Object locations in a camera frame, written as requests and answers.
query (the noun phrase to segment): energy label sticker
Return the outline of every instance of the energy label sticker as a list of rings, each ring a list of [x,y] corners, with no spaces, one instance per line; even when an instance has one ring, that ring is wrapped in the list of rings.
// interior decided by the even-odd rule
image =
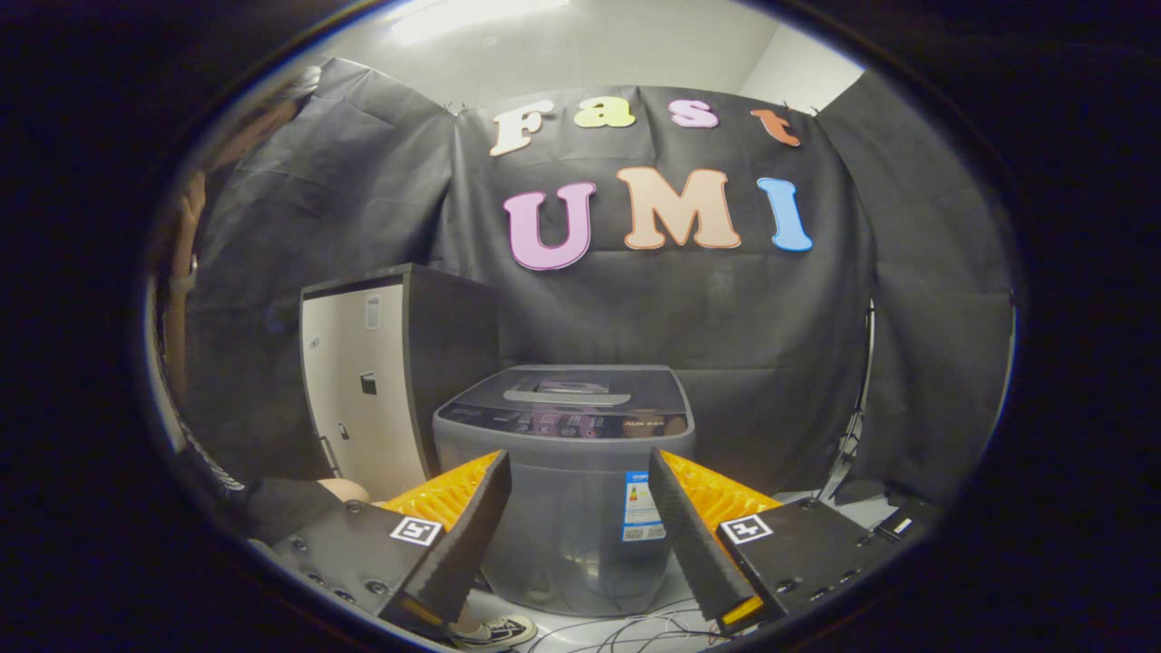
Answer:
[[[621,541],[644,541],[665,537],[657,505],[649,493],[649,472],[625,473],[625,525]]]
[[[363,326],[372,330],[378,329],[378,295],[367,295]]]

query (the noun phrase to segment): washing machine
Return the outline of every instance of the washing machine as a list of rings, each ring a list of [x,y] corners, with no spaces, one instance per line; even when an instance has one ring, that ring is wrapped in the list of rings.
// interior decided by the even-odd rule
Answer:
[[[572,616],[649,609],[670,551],[649,493],[649,451],[692,458],[695,437],[672,369],[521,365],[432,421],[445,469],[509,452],[512,494],[481,567],[497,595]]]

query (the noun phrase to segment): pink letter u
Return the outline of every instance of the pink letter u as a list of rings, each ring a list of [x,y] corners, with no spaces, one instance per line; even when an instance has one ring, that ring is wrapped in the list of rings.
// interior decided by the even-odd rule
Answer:
[[[597,186],[587,181],[569,184],[556,192],[568,211],[569,236],[555,247],[546,247],[540,241],[540,204],[545,202],[545,194],[524,193],[509,198],[504,210],[509,211],[509,235],[517,263],[528,270],[560,270],[580,260],[592,238],[589,195],[594,192]]]

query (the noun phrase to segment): washing machine handle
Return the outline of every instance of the washing machine handle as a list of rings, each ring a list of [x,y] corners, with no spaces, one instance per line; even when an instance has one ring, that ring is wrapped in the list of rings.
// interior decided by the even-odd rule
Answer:
[[[633,395],[605,395],[583,393],[535,393],[528,390],[504,390],[507,401],[528,403],[555,403],[557,406],[596,406],[610,407],[626,403]]]

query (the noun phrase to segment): gray plastic body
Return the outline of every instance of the gray plastic body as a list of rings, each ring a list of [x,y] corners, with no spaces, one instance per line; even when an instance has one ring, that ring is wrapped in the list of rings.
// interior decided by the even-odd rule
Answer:
[[[536,406],[496,401],[505,390],[515,387],[512,380],[519,375],[597,378],[608,386],[605,396],[628,394],[649,403],[632,400],[628,408],[620,408],[597,401],[596,406],[585,407],[576,403],[575,394],[549,406],[540,401]],[[635,387],[642,383],[654,387]],[[492,412],[473,416],[475,424],[446,417],[455,407],[479,404],[488,404],[483,410]],[[599,415],[605,421],[603,424],[618,422],[619,435],[611,438],[565,437],[561,431],[567,431],[567,426],[554,426],[553,435],[541,436],[478,423],[486,422],[488,415],[497,415],[495,419],[499,419],[504,415],[496,411],[506,409],[512,409],[512,415],[534,410],[533,425],[553,415],[560,416],[560,424],[570,423],[569,418],[591,419]],[[614,412],[616,410],[632,414],[620,415]],[[650,410],[657,415],[664,412],[664,421]],[[650,424],[655,425],[651,432],[671,435],[650,435]],[[629,474],[648,474],[649,451],[654,446],[686,458],[693,455],[693,416],[685,392],[669,367],[527,365],[510,368],[437,410],[433,426],[445,469],[498,449],[509,452],[512,494],[482,565],[484,577],[497,595],[539,610],[586,617],[640,613],[650,608],[664,576],[670,547],[663,530],[626,525],[626,521],[632,519],[627,517],[627,508],[635,507],[639,501],[651,501],[648,488],[629,486],[628,479]],[[634,489],[642,491],[636,494]]]

